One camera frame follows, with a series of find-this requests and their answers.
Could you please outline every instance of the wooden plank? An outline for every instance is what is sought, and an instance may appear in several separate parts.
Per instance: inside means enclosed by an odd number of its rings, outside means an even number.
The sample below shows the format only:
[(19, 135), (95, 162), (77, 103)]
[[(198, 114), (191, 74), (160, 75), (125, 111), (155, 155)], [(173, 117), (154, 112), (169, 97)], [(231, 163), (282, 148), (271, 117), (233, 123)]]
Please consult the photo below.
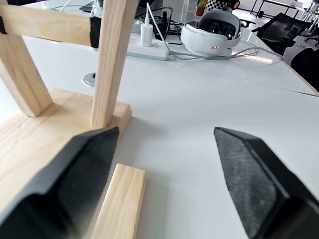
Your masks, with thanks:
[[(90, 130), (91, 96), (60, 89), (50, 93), (54, 103), (39, 117), (17, 112), (0, 125), (0, 214), (71, 137)], [(129, 105), (117, 103), (111, 126), (119, 126), (120, 136), (131, 114)]]
[(105, 127), (113, 115), (137, 5), (138, 0), (104, 1), (92, 128)]
[(85, 15), (25, 6), (0, 5), (0, 16), (3, 18), (8, 34), (91, 46), (90, 18)]
[(36, 117), (52, 104), (21, 36), (0, 33), (0, 77), (26, 115)]
[(136, 237), (146, 172), (117, 164), (91, 239)]

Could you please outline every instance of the white wall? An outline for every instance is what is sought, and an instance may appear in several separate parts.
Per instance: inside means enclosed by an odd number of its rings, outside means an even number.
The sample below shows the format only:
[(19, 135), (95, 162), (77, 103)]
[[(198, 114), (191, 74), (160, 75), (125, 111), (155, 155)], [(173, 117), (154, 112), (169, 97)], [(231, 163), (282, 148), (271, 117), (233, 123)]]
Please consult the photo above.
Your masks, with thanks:
[[(282, 2), (282, 3), (286, 3), (286, 4), (291, 4), (292, 2), (295, 3), (295, 6), (298, 6), (298, 7), (302, 7), (303, 4), (301, 1), (292, 1), (292, 0), (277, 0), (279, 2)], [(246, 9), (246, 10), (251, 10), (251, 8), (253, 7), (254, 5), (254, 2), (255, 0), (240, 0), (240, 8), (241, 9)], [(254, 7), (254, 11), (258, 11), (260, 5), (262, 3), (262, 0), (257, 0), (256, 2), (256, 5)], [(263, 4), (263, 7), (261, 8), (262, 11), (265, 12), (265, 14), (270, 14), (272, 16), (275, 16), (277, 15), (278, 13), (282, 12), (282, 13), (285, 13), (286, 11), (286, 7), (284, 6), (279, 6), (279, 5), (275, 5), (275, 4), (272, 4), (272, 3), (269, 3), (269, 2), (264, 2)], [(295, 13), (295, 10), (294, 9), (289, 9), (288, 12), (287, 12), (287, 15), (289, 16), (293, 16)], [(297, 19), (302, 15), (302, 11), (299, 11), (299, 14), (297, 15)]]

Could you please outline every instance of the wooden post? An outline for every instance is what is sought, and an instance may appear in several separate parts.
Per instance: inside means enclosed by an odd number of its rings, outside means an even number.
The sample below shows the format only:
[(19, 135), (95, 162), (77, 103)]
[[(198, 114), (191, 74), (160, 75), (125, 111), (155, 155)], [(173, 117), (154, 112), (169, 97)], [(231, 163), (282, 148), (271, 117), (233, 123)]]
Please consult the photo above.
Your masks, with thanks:
[(104, 1), (91, 128), (111, 121), (137, 5), (138, 0)]
[(117, 164), (91, 239), (135, 239), (146, 172)]
[(21, 111), (36, 117), (52, 104), (21, 36), (0, 33), (0, 76)]

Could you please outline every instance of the vr headset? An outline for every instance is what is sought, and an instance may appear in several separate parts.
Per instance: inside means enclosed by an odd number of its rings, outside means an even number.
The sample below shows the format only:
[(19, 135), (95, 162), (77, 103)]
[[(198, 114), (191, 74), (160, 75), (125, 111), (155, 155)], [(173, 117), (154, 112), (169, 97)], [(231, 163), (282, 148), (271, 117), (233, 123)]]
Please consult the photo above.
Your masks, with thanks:
[(181, 41), (186, 49), (200, 56), (228, 56), (241, 38), (240, 20), (233, 14), (213, 10), (198, 21), (185, 23)]

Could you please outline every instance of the power strip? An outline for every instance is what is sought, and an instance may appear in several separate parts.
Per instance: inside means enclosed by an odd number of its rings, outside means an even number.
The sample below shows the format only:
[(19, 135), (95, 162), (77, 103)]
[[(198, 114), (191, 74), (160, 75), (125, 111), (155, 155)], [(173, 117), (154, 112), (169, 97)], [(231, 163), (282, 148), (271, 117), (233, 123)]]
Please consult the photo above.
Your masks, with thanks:
[(161, 61), (168, 60), (168, 50), (162, 41), (153, 39), (151, 47), (142, 46), (140, 41), (141, 36), (139, 34), (131, 33), (127, 51), (128, 56), (136, 56)]

